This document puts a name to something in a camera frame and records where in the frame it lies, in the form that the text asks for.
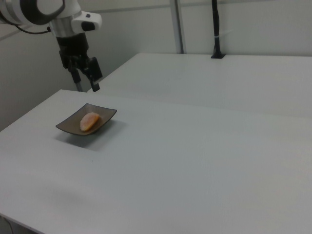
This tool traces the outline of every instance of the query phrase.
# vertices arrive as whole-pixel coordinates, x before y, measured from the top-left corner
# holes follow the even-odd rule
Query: table
[[[96,94],[312,118],[311,92],[310,57],[138,54]]]

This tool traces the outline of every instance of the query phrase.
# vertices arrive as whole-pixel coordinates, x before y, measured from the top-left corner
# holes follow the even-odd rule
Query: orange food
[[[80,121],[80,129],[86,132],[92,128],[92,126],[98,121],[99,115],[97,113],[91,112],[86,114]]]

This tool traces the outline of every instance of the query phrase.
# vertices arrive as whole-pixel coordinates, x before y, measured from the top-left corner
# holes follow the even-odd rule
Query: white tabletop
[[[312,118],[312,58],[138,54],[96,94]]]
[[[3,130],[0,213],[45,234],[311,233],[312,119],[151,93],[59,91]],[[88,137],[55,127],[85,103],[118,112]]]

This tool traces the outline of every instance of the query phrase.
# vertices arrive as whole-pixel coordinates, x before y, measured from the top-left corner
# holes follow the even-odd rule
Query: wall
[[[312,56],[311,0],[219,0],[222,52]],[[210,0],[181,0],[187,53],[211,54]]]
[[[102,15],[100,31],[87,34],[89,56],[105,76],[140,52],[176,53],[176,25],[169,0],[80,0],[84,10]],[[31,27],[29,31],[44,30]],[[18,32],[0,24],[0,131],[59,89],[75,90],[63,69],[52,34]],[[90,89],[85,77],[83,89]]]

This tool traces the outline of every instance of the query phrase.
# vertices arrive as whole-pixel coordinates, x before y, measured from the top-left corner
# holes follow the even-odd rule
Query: dark square plate
[[[89,131],[83,132],[80,129],[80,121],[87,113],[90,112],[99,114],[100,119],[95,123],[95,125],[92,126]],[[116,114],[116,112],[117,110],[94,106],[87,103],[83,107],[81,107],[76,113],[68,117],[62,123],[59,123],[56,127],[67,133],[79,136],[86,136],[99,130],[100,127],[107,123]]]

